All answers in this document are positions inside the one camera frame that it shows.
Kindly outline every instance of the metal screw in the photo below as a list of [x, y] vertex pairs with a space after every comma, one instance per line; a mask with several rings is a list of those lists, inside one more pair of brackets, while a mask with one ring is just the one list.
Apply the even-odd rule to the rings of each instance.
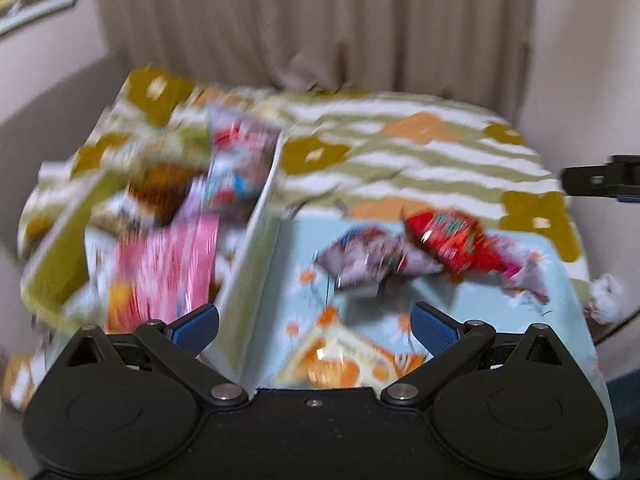
[[420, 390], [412, 384], [396, 383], [389, 386], [386, 392], [395, 400], [411, 400], [418, 396]]
[[244, 393], [241, 386], [233, 383], [222, 383], [211, 389], [211, 396], [217, 400], [237, 399]]

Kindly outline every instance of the curtain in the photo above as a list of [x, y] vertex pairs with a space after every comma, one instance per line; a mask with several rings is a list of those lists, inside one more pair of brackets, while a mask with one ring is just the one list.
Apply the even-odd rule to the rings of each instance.
[[132, 64], [200, 81], [436, 94], [514, 119], [532, 0], [99, 0]]

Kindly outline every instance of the candy wrapper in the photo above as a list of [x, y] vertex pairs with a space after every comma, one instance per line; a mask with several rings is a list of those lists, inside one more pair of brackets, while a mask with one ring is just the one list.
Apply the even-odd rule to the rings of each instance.
[[455, 210], [430, 210], [404, 220], [412, 242], [449, 272], [498, 272], [505, 288], [531, 291], [542, 303], [548, 293], [530, 253], [517, 250], [509, 237], [489, 238], [478, 219]]
[[152, 209], [141, 206], [121, 191], [91, 209], [89, 225], [120, 238], [152, 231], [158, 222]]
[[424, 354], [395, 355], [338, 321], [318, 322], [290, 355], [274, 385], [321, 389], [370, 386], [380, 394], [425, 358]]
[[182, 202], [182, 206], [174, 217], [174, 224], [185, 222], [196, 218], [202, 211], [202, 200], [207, 189], [207, 179], [204, 177], [194, 178], [187, 198]]
[[319, 251], [314, 263], [334, 279], [335, 291], [375, 298], [388, 283], [434, 274], [442, 265], [413, 247], [403, 236], [392, 236], [377, 227], [347, 231], [328, 249]]
[[201, 175], [198, 169], [174, 162], [146, 161], [127, 186], [127, 196], [164, 226], [171, 223], [182, 206], [191, 181]]
[[149, 319], [171, 323], [209, 301], [218, 218], [199, 218], [121, 240], [109, 286], [109, 332]]
[[434, 210], [404, 220], [411, 241], [456, 274], [466, 270], [504, 272], [479, 221], [454, 210]]
[[540, 275], [538, 256], [510, 236], [493, 235], [489, 237], [489, 242], [504, 263], [504, 288], [528, 290], [541, 303], [547, 304], [549, 295]]
[[209, 105], [214, 154], [202, 209], [253, 209], [273, 163], [279, 130], [237, 110]]

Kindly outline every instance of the orange snack bag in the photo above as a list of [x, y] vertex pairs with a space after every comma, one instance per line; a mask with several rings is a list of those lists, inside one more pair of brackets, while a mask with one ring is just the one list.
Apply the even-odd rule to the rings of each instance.
[[370, 386], [380, 394], [415, 370], [424, 354], [395, 355], [323, 312], [275, 379], [276, 386], [320, 389]]

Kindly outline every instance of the light blue tray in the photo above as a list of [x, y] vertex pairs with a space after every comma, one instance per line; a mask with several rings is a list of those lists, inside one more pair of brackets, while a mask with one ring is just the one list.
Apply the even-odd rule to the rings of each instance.
[[[528, 293], [516, 295], [502, 290], [499, 280], [488, 276], [468, 278], [457, 285], [444, 275], [429, 276], [387, 290], [377, 300], [333, 297], [333, 283], [313, 267], [312, 256], [346, 230], [359, 225], [364, 224], [331, 219], [283, 222], [258, 310], [242, 378], [244, 386], [252, 389], [271, 385], [327, 301], [338, 308], [347, 328], [398, 353], [426, 352], [415, 338], [401, 329], [406, 319], [403, 315], [409, 313], [415, 301], [427, 301], [461, 322], [482, 319], [498, 332], [521, 333], [531, 323], [544, 322], [553, 327], [576, 359], [609, 416], [609, 431], [591, 472], [603, 479], [618, 474], [618, 442], [593, 341], [564, 265], [546, 238], [530, 233], [507, 233], [540, 254], [543, 279], [550, 296], [549, 304], [544, 306]], [[399, 223], [382, 224], [382, 227], [390, 232], [402, 231]]]

